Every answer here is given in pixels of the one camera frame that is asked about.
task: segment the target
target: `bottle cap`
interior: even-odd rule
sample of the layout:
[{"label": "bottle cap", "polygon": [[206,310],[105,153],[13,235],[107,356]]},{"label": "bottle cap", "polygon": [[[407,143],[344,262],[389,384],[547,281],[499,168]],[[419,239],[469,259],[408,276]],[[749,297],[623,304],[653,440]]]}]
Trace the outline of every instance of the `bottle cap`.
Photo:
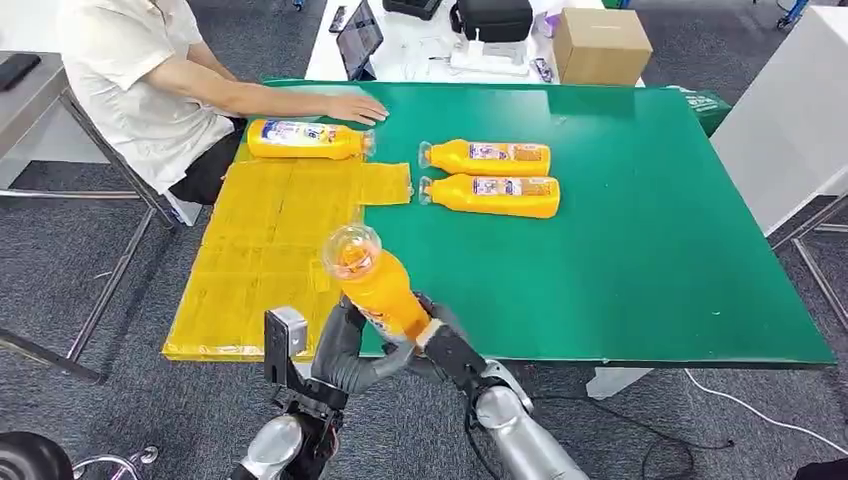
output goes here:
[{"label": "bottle cap", "polygon": [[374,130],[362,132],[362,151],[366,157],[373,157],[377,153],[377,134]]},{"label": "bottle cap", "polygon": [[433,149],[433,145],[427,142],[421,142],[418,145],[418,166],[421,168],[427,168],[433,163],[430,161],[430,152]]},{"label": "bottle cap", "polygon": [[418,202],[421,205],[427,205],[433,201],[433,195],[430,193],[430,187],[433,186],[433,180],[430,177],[421,177],[418,181]]},{"label": "bottle cap", "polygon": [[322,261],[328,273],[340,280],[359,278],[377,263],[382,251],[380,236],[361,223],[336,230],[324,244]]}]

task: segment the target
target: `plastic bottle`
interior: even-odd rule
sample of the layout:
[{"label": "plastic bottle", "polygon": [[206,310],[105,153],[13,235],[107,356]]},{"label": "plastic bottle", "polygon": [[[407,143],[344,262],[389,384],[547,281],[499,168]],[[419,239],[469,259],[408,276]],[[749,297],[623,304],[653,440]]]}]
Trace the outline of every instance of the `plastic bottle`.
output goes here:
[{"label": "plastic bottle", "polygon": [[406,269],[383,250],[373,228],[361,224],[340,228],[324,245],[323,261],[345,295],[387,341],[414,342],[430,323],[409,288]]},{"label": "plastic bottle", "polygon": [[421,177],[418,199],[461,212],[550,218],[559,208],[559,182],[551,177]]},{"label": "plastic bottle", "polygon": [[421,142],[418,165],[471,175],[545,176],[551,169],[551,149],[538,143]]},{"label": "plastic bottle", "polygon": [[247,146],[256,157],[331,158],[374,154],[374,131],[357,132],[344,125],[254,120],[247,129]]}]

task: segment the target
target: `cardboard box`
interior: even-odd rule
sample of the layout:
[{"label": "cardboard box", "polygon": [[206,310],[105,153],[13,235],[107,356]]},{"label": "cardboard box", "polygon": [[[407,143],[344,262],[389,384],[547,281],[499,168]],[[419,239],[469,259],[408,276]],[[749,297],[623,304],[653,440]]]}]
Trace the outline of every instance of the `cardboard box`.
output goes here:
[{"label": "cardboard box", "polygon": [[560,83],[633,86],[651,52],[632,10],[565,8],[554,37]]}]

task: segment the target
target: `white cable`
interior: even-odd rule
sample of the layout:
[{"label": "white cable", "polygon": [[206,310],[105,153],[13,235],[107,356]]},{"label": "white cable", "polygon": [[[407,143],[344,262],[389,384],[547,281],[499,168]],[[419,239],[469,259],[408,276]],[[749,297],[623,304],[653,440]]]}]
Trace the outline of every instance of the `white cable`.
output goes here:
[{"label": "white cable", "polygon": [[830,440],[822,437],[818,433],[813,432],[811,430],[807,430],[806,428],[798,427],[798,426],[795,426],[795,425],[790,425],[788,423],[778,422],[777,420],[772,420],[771,418],[769,418],[769,417],[763,415],[762,413],[758,412],[756,408],[748,405],[747,403],[743,402],[742,400],[739,400],[738,398],[734,397],[733,395],[729,395],[729,394],[724,393],[724,392],[717,392],[715,390],[710,390],[709,388],[701,385],[700,383],[698,383],[697,380],[695,380],[695,377],[692,376],[692,372],[690,372],[688,368],[684,368],[683,371],[686,372],[686,375],[689,376],[689,380],[692,380],[692,383],[694,383],[695,386],[700,388],[701,390],[703,390],[707,393],[713,394],[713,395],[718,395],[719,397],[724,397],[724,398],[727,398],[729,400],[733,400],[734,402],[738,403],[739,405],[742,405],[743,407],[747,408],[748,410],[754,412],[755,415],[757,415],[758,417],[767,421],[768,423],[771,423],[772,425],[777,425],[778,427],[788,428],[790,430],[795,430],[795,431],[798,431],[798,432],[801,432],[801,433],[806,433],[807,435],[809,435],[813,438],[816,438],[816,439],[830,445],[831,447],[835,448],[836,450],[839,450],[839,452],[842,453],[843,455],[848,456],[848,450],[846,450],[846,449],[840,447],[839,445],[831,442]]}]

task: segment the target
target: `green tabletop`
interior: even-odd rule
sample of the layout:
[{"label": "green tabletop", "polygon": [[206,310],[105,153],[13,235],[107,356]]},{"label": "green tabletop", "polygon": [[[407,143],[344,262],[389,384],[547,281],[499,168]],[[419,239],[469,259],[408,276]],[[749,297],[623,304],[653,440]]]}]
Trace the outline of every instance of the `green tabletop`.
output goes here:
[{"label": "green tabletop", "polygon": [[[337,85],[272,81],[271,85]],[[833,363],[745,203],[674,90],[361,83],[390,111],[377,162],[422,140],[550,145],[549,220],[439,205],[369,207],[413,288],[494,358],[609,365]],[[377,353],[368,333],[363,350]]]}]

